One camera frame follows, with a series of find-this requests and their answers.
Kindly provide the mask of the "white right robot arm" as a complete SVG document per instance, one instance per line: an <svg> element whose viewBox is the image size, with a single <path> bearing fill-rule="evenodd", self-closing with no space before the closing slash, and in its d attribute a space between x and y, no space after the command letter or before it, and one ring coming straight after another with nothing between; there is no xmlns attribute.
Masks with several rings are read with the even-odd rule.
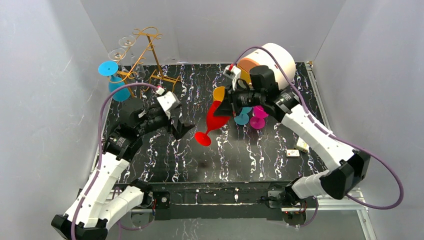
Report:
<svg viewBox="0 0 424 240"><path fill-rule="evenodd" d="M326 170L298 177L285 188L282 202L295 204L308 197L329 195L340 200L364 179L370 156L331 138L327 128L306 113L300 98L288 87L280 88L275 73L266 65L250 70L251 83L240 78L241 71L228 65L223 75L231 80L214 115L234 117L244 107L261 106L264 111L296 133L321 158Z"/></svg>

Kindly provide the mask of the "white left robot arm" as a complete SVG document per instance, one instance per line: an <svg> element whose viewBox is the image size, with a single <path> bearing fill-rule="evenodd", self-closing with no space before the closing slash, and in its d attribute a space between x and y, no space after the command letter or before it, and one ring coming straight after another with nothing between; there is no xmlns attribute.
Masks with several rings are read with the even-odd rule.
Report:
<svg viewBox="0 0 424 240"><path fill-rule="evenodd" d="M119 117L109 129L100 150L100 167L90 175L71 207L57 214L51 226L66 240L104 240L110 228L132 208L145 203L152 187L136 179L110 202L112 188L143 144L143 136L161 128L181 139L194 124L172 119L172 111L181 102L171 92L156 97L156 103L144 106L140 98L123 102Z"/></svg>

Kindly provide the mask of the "magenta plastic wine glass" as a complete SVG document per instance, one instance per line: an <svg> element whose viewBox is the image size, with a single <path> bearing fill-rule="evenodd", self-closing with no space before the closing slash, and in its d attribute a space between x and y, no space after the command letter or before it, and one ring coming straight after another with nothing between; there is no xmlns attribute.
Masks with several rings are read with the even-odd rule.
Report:
<svg viewBox="0 0 424 240"><path fill-rule="evenodd" d="M269 115L265 112L262 106L254 106L253 107L253 115L249 120L249 124L252 128L256 130L262 129L266 125L265 119Z"/></svg>

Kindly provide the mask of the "light blue plastic wine glass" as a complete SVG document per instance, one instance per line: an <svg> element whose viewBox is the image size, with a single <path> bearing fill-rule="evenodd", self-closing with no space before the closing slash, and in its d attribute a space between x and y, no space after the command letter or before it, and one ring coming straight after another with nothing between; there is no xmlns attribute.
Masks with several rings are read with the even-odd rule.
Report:
<svg viewBox="0 0 424 240"><path fill-rule="evenodd" d="M234 117L234 122L237 125L246 125L250 121L249 113L252 109L252 107L243 107L240 114Z"/></svg>

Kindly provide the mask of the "red plastic wine glass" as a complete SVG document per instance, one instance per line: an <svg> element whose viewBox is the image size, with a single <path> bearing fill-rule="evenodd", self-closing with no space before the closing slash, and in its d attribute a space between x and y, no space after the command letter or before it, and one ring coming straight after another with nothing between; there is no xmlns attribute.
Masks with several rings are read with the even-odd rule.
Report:
<svg viewBox="0 0 424 240"><path fill-rule="evenodd" d="M220 129L230 120L229 116L214 116L221 103L221 101L215 100L210 106L206 115L206 132L197 131L194 134L195 140L202 146L207 147L211 144L211 138L208 136L209 132Z"/></svg>

